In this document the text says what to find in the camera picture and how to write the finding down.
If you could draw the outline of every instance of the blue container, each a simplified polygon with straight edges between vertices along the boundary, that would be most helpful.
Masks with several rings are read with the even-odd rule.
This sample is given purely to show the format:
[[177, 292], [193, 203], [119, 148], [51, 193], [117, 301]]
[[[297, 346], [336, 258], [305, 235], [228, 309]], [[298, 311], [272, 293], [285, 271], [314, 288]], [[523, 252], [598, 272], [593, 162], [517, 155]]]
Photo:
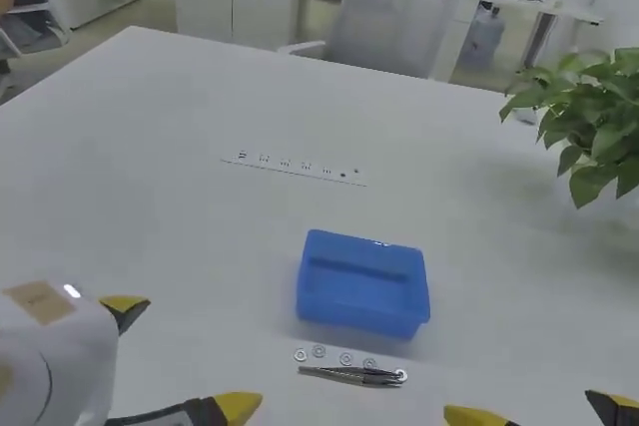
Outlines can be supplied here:
[[421, 251], [312, 229], [297, 311], [310, 321], [411, 339], [430, 318]]

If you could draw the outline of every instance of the power outlet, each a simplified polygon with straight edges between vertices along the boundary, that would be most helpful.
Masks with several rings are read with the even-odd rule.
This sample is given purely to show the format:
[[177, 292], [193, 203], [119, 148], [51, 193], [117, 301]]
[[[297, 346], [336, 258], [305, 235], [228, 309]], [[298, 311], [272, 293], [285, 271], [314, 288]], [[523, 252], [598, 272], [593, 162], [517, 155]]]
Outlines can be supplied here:
[[246, 150], [238, 150], [234, 154], [222, 158], [222, 161], [228, 164], [244, 165], [245, 167], [256, 169], [272, 170], [329, 182], [366, 187], [366, 182], [359, 168], [340, 169], [306, 160], [293, 160], [287, 156], [276, 156], [265, 152], [249, 152]]

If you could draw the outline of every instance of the white chair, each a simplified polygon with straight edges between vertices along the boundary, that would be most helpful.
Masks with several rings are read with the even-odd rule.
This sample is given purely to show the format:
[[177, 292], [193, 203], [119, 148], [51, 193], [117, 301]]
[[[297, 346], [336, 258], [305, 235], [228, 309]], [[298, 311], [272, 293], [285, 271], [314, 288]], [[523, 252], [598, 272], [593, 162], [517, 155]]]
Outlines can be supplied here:
[[[21, 45], [16, 40], [15, 30], [20, 25], [16, 19], [20, 19], [23, 14], [29, 15], [33, 12], [44, 12], [47, 17], [47, 32], [42, 34], [33, 43], [27, 46]], [[11, 58], [22, 57], [25, 54], [52, 50], [64, 46], [70, 40], [71, 31], [64, 26], [57, 18], [54, 7], [46, 0], [42, 4], [24, 5], [15, 7], [3, 16], [6, 25], [3, 29], [0, 25], [0, 59], [7, 60]]]
[[279, 52], [427, 78], [458, 0], [343, 0], [326, 42]]

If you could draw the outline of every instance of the tweezers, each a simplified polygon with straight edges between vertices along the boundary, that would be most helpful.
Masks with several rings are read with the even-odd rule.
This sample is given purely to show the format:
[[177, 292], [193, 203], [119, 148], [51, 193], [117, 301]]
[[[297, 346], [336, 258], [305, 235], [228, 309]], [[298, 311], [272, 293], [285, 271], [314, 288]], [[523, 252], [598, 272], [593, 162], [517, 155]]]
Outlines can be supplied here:
[[399, 369], [392, 372], [352, 366], [342, 368], [300, 366], [298, 373], [360, 386], [398, 387], [406, 380], [405, 372]]

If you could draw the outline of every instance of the potted plant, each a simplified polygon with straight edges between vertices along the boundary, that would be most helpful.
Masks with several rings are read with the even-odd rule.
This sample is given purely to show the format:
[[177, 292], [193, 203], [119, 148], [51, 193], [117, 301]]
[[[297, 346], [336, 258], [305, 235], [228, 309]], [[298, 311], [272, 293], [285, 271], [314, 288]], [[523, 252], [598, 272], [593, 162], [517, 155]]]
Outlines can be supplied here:
[[523, 71], [515, 86], [523, 89], [501, 121], [515, 109], [543, 111], [537, 141], [546, 149], [564, 144], [557, 176], [570, 171], [578, 209], [614, 180], [617, 199], [639, 186], [639, 48], [569, 54], [554, 70]]

